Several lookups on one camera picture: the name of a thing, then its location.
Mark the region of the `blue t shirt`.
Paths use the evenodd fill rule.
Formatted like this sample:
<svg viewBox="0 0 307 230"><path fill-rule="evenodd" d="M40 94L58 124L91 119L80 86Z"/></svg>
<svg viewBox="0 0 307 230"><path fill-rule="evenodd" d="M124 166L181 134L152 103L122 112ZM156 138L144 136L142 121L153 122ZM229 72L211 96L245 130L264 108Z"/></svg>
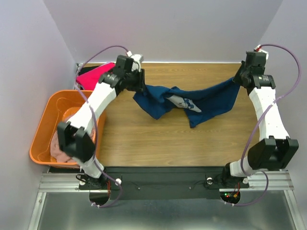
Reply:
<svg viewBox="0 0 307 230"><path fill-rule="evenodd" d="M135 93L133 99L139 107L158 120L174 108L183 109L189 126L195 128L217 115L229 112L236 101L240 85L230 78L212 87L184 91L176 86L147 85L145 92Z"/></svg>

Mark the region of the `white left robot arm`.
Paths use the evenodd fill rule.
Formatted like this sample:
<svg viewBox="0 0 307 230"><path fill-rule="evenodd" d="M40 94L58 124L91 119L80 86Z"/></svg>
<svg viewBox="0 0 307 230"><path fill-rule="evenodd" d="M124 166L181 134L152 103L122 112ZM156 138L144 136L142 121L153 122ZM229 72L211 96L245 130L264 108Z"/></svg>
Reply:
<svg viewBox="0 0 307 230"><path fill-rule="evenodd" d="M66 122L60 122L57 126L60 150L77 162L97 189L106 185L107 177L103 174L103 165L95 155L98 141L92 140L90 134L98 131L97 119L122 91L144 91L142 62L141 54L119 55L114 68L100 76L81 108Z"/></svg>

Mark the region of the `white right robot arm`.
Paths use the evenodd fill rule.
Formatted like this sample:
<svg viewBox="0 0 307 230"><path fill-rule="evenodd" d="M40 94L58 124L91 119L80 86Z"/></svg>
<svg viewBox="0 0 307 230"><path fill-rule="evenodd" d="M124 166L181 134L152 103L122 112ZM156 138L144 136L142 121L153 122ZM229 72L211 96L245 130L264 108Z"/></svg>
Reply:
<svg viewBox="0 0 307 230"><path fill-rule="evenodd" d="M226 187L261 170L284 169L299 147L283 125L273 76L264 73L267 59L268 53L260 48L248 51L234 77L234 82L247 90L257 117L254 130L260 136L254 146L247 143L241 159L226 164L221 174L221 183Z"/></svg>

